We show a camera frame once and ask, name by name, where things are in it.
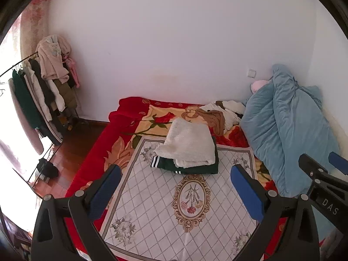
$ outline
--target pink round plush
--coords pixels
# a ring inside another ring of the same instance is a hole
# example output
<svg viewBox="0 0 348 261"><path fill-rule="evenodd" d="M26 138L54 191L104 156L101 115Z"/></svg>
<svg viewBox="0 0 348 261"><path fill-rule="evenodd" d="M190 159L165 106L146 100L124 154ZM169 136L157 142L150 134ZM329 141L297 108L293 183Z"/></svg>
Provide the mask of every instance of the pink round plush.
<svg viewBox="0 0 348 261"><path fill-rule="evenodd" d="M269 80L256 80L253 84L251 84L250 89L253 94L256 93L262 86L266 85Z"/></svg>

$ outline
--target stack of folded clothes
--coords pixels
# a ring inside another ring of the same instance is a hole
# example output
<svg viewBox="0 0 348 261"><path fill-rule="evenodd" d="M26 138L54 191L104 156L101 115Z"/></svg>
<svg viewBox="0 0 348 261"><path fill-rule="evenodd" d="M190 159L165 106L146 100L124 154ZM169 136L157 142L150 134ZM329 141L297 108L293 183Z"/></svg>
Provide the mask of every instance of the stack of folded clothes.
<svg viewBox="0 0 348 261"><path fill-rule="evenodd" d="M219 158L208 126L177 118L166 141L155 150L151 167L179 174L217 174Z"/></svg>

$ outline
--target metal screw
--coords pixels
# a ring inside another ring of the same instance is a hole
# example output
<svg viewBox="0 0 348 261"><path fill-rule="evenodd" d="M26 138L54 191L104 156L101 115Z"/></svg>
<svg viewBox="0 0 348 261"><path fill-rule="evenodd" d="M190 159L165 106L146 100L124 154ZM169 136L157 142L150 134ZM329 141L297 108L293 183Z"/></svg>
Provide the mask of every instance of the metal screw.
<svg viewBox="0 0 348 261"><path fill-rule="evenodd" d="M51 194L46 194L45 196L44 196L44 201L48 201L48 200L50 200L52 198L52 195Z"/></svg>
<svg viewBox="0 0 348 261"><path fill-rule="evenodd" d="M307 201L308 200L308 196L306 194L301 194L301 198L302 200L304 201Z"/></svg>
<svg viewBox="0 0 348 261"><path fill-rule="evenodd" d="M81 189L75 192L75 196L76 197L81 197L84 194L85 194L85 192L83 190L81 190Z"/></svg>
<svg viewBox="0 0 348 261"><path fill-rule="evenodd" d="M274 190L269 190L269 191L268 191L268 195L269 195L270 197L276 197L276 196L277 196L277 193L276 193Z"/></svg>

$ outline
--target blue comforter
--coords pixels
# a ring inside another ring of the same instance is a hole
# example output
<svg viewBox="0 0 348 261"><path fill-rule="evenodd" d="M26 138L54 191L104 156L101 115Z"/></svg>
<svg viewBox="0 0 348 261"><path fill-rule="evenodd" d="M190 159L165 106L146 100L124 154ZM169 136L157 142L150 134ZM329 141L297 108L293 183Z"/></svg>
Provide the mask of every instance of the blue comforter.
<svg viewBox="0 0 348 261"><path fill-rule="evenodd" d="M339 147L328 121L321 113L321 93L316 86L302 87L284 65L272 67L273 77L248 100L241 120L249 144L264 162L279 194L295 197L306 193L311 179L300 169L298 159L306 153L328 172L330 152ZM319 239L333 225L316 209Z"/></svg>

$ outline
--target wall socket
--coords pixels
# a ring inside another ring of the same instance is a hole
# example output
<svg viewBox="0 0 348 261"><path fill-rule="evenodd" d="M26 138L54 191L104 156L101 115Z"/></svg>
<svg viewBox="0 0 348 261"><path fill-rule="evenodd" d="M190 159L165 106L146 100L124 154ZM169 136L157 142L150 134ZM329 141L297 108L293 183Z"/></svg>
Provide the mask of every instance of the wall socket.
<svg viewBox="0 0 348 261"><path fill-rule="evenodd" d="M253 70L253 69L249 69L249 70L248 70L248 77L254 79L255 76L256 76L256 71Z"/></svg>

